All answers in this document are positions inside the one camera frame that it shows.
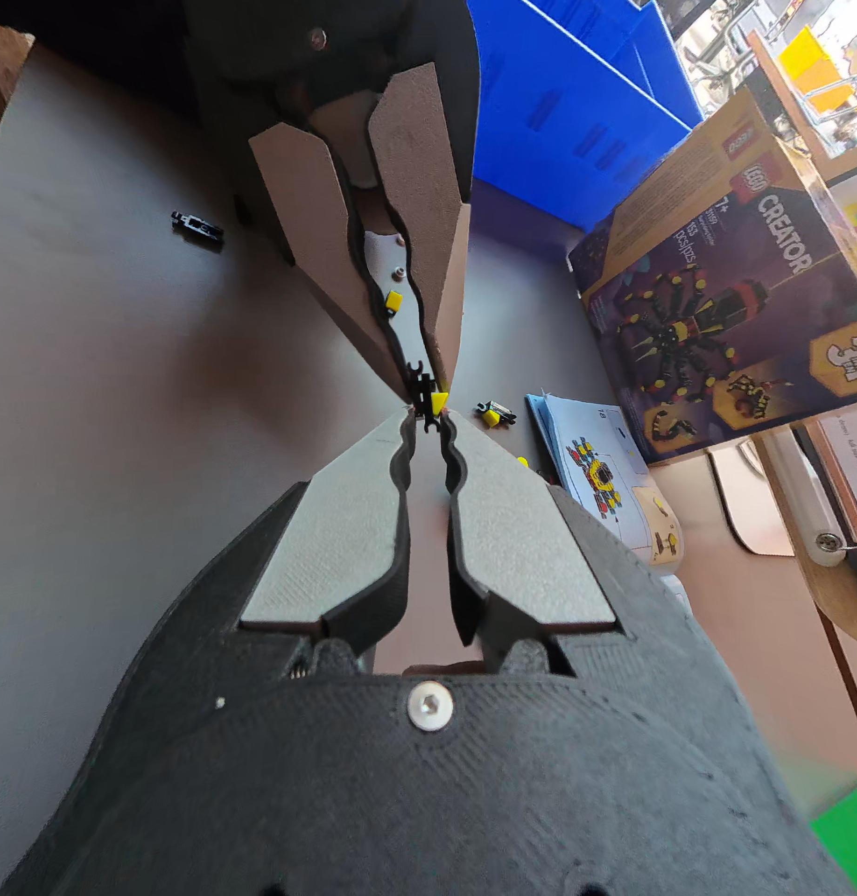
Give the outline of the black lego clip piece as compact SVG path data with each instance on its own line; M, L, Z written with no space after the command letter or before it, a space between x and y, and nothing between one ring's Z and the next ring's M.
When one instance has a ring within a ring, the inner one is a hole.
M220 251L225 244L224 230L193 214L173 210L170 225L183 239Z

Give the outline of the white stand rod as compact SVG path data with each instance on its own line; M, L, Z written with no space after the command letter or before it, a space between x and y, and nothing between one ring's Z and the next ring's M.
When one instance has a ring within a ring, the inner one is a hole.
M826 487L793 431L787 427L757 434L759 458L770 463L769 481L779 487L805 555L818 566L834 568L845 561L848 541Z

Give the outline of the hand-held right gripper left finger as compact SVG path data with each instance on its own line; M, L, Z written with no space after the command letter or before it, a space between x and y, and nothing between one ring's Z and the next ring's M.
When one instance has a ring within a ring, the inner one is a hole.
M375 649L407 608L415 414L397 409L311 477L239 617L242 630Z

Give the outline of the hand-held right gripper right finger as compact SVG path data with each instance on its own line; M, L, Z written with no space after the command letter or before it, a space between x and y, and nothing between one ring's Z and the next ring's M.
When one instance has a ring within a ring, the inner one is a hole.
M455 411L441 420L449 495L452 612L464 645L500 669L513 645L541 645L567 669L561 637L622 634L550 486Z

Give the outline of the printed instruction sheet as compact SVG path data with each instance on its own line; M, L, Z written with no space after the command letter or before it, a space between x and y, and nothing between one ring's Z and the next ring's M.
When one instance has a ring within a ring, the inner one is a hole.
M857 405L818 420L827 476L857 544Z

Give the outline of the blue storage bin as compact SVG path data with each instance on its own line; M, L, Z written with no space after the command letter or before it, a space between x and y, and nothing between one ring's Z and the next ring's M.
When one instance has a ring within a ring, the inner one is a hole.
M658 5L630 1L533 1L542 14L690 129L703 113Z
M527 1L469 1L474 175L585 232L693 129Z

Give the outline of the green storage bin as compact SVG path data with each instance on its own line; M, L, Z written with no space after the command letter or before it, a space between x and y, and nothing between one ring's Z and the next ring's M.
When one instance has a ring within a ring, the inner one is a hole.
M811 827L857 889L857 788L820 813Z

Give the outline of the lego instruction booklet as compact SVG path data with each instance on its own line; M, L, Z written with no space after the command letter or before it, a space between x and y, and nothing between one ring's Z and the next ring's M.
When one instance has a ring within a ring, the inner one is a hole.
M681 524L647 468L622 410L548 393L527 394L525 400L561 486L650 566L691 612L677 576L685 554Z

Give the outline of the purple lego set box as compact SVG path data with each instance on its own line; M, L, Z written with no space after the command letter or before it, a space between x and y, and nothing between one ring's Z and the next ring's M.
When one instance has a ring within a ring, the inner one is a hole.
M857 403L857 232L747 88L569 265L650 465Z

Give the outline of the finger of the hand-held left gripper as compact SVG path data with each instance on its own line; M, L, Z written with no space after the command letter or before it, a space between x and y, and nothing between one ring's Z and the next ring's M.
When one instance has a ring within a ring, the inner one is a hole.
M371 370L412 404L407 363L367 267L365 231L330 147L286 123L249 145L301 277Z
M440 392L455 378L464 317L471 206L461 196L434 62L396 73L367 122L391 222Z

